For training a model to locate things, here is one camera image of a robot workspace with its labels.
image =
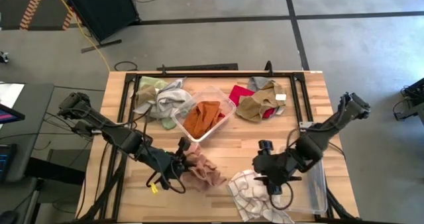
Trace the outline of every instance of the concrete floor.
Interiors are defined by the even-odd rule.
[[[298,15],[424,11],[424,0],[293,3]],[[137,7],[145,20],[288,14],[286,0],[157,0]],[[130,27],[110,38],[122,38],[122,44],[102,51],[111,65],[130,60],[139,70],[155,70],[162,64],[229,62],[237,62],[242,70],[255,70],[263,69],[267,60],[273,61],[276,70],[300,70],[291,27],[289,21]],[[399,90],[404,85],[424,77],[424,17],[299,21],[299,27],[310,68],[324,71],[333,108],[346,91],[357,92],[372,106],[369,119],[352,123],[341,133],[360,216],[420,223],[424,219],[424,127],[418,118],[396,122],[392,107],[401,99]],[[0,49],[11,53],[12,62],[0,66],[0,80],[104,89],[107,70],[96,52],[80,54],[86,46],[78,29],[2,31]],[[49,110],[56,111],[69,92],[56,89]],[[94,108],[99,107],[103,94],[88,94]],[[55,140],[55,149],[83,147],[77,137],[42,137],[38,144],[50,139]]]

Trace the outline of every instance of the checkered towel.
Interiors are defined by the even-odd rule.
[[[228,183],[228,188],[243,221],[265,217],[273,223],[294,223],[285,213],[271,206],[266,186],[254,178],[259,177],[253,170],[238,172]],[[281,197],[272,196],[273,202],[281,206]]]

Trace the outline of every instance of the cloth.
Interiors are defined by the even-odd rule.
[[[244,87],[235,85],[230,93],[230,100],[236,104],[236,107],[239,106],[240,96],[251,96],[254,94],[254,91],[250,91]],[[265,111],[264,116],[262,118],[268,119],[276,112],[275,108],[271,108]]]
[[[165,82],[164,80],[159,78],[143,76],[141,77],[140,84],[138,87],[143,87],[144,85],[152,85],[157,89],[164,89],[168,85],[168,82]]]
[[[183,126],[193,138],[199,139],[225,117],[220,104],[219,101],[202,101],[188,113]]]
[[[156,82],[156,85],[163,85],[160,82]],[[150,117],[162,120],[162,125],[165,129],[173,129],[176,124],[173,120],[169,119],[171,113],[177,109],[185,101],[191,99],[191,95],[182,89],[183,79],[177,79],[174,82],[168,84],[163,89],[158,89],[153,85],[144,84],[142,89],[138,91],[136,99],[135,113],[144,114],[147,112],[150,106]],[[156,97],[153,97],[153,90],[155,88]]]
[[[268,82],[272,81],[270,78],[264,77],[251,77],[247,83],[247,89],[250,91],[259,91],[262,89]]]
[[[210,187],[219,186],[227,179],[221,176],[217,166],[201,153],[200,146],[192,143],[187,151],[184,151],[187,160],[194,163],[190,172],[182,174],[183,182],[190,183],[199,192],[206,192]]]
[[[238,212],[243,221],[260,216],[273,223],[294,223],[285,211],[272,207],[266,186],[254,178],[259,177],[253,170],[238,172],[228,183],[230,194],[233,196]],[[283,206],[281,196],[272,196],[277,206]]]
[[[285,105],[284,101],[276,100],[276,94],[285,94],[285,91],[276,82],[268,81],[252,96],[240,96],[236,114],[248,121],[260,122],[265,111]]]

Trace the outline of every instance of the computer monitor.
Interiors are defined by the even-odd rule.
[[[25,115],[0,104],[0,124],[22,121]]]

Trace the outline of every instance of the wooden table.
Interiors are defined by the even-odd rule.
[[[111,72],[109,74],[101,113],[112,121],[117,120],[125,75],[126,72]],[[288,132],[297,127],[289,79],[273,79],[287,91],[286,110],[280,117],[272,117],[267,121],[254,124],[234,115],[222,129],[219,129],[210,139],[201,144],[203,153],[218,165],[222,175],[228,179],[231,179],[237,172],[252,169],[252,159],[257,155],[260,139],[272,140],[274,146],[278,148],[285,145]],[[314,120],[317,122],[324,121],[333,114],[324,75],[322,72],[305,72],[305,79]],[[202,90],[207,84],[213,84],[224,93],[229,94],[234,85],[246,87],[247,81],[248,78],[187,78],[184,81],[184,89],[193,94]],[[303,106],[299,85],[297,90],[302,115],[306,121],[305,107]],[[128,114],[129,109],[125,111],[124,121],[128,119]],[[142,125],[142,121],[138,123],[139,128]],[[180,137],[184,135],[177,127],[166,131],[158,121],[149,123],[147,133],[153,137],[155,147],[169,151],[177,149],[177,143]],[[338,137],[333,138],[332,142],[341,147]],[[104,147],[105,141],[101,137],[96,137],[87,167],[87,193],[81,214],[88,210],[95,199],[99,165]],[[99,193],[103,189],[110,151],[111,147],[107,149],[101,167],[101,189]],[[357,216],[358,210],[343,156],[337,150],[329,147],[325,151],[324,167],[328,185],[336,198],[348,212]],[[226,185],[213,188],[206,194],[199,193],[188,186],[187,193],[184,195],[161,189],[158,194],[154,195],[150,188],[145,187],[145,182],[151,173],[152,170],[145,164],[128,160],[118,221],[241,221]],[[295,191],[295,196],[302,195],[306,194],[296,193]],[[111,216],[114,197],[113,190],[109,196],[107,217]],[[294,221],[313,221],[311,214],[289,212],[289,215]]]

